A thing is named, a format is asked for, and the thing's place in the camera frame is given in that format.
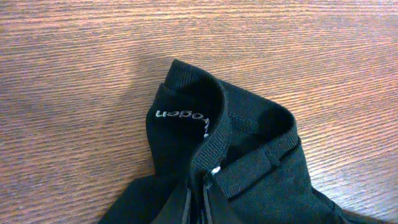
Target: wooden surface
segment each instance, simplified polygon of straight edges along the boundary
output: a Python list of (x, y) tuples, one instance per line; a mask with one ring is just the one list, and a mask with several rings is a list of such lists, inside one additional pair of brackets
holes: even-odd
[(398, 222), (397, 1), (2, 0), (0, 223), (93, 223), (153, 173), (174, 58), (295, 115), (315, 188)]

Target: neck label area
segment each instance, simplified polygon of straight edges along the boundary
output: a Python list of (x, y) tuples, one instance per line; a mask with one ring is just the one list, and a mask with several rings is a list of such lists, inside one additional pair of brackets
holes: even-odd
[(208, 129), (209, 129), (209, 124), (210, 120), (208, 118), (205, 118), (203, 114), (201, 113), (192, 113), (190, 110), (183, 110), (183, 111), (172, 111), (172, 112), (167, 112), (163, 111), (161, 112), (160, 110), (156, 111), (156, 117), (157, 118), (166, 118), (166, 117), (178, 117), (178, 118), (191, 118), (194, 120), (200, 120), (205, 123), (205, 134), (203, 137), (209, 136)]

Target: black fabric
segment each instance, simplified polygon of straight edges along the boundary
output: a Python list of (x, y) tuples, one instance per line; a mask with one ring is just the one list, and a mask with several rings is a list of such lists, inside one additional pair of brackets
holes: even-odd
[(175, 60), (146, 128), (155, 174), (99, 223), (365, 223), (312, 187), (287, 109), (204, 70)]

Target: black polo shirt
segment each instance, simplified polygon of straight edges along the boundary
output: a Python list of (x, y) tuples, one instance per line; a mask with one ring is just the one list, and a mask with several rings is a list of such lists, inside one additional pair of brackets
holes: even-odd
[(312, 187), (287, 109), (204, 70), (174, 60), (146, 128), (155, 174), (99, 223), (365, 223)]

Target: wooden table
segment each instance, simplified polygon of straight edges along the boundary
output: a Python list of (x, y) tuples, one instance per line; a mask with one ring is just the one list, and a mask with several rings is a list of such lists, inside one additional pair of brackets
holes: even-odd
[(0, 223), (92, 223), (152, 174), (174, 58), (287, 107), (312, 184), (398, 222), (398, 2), (3, 0)]

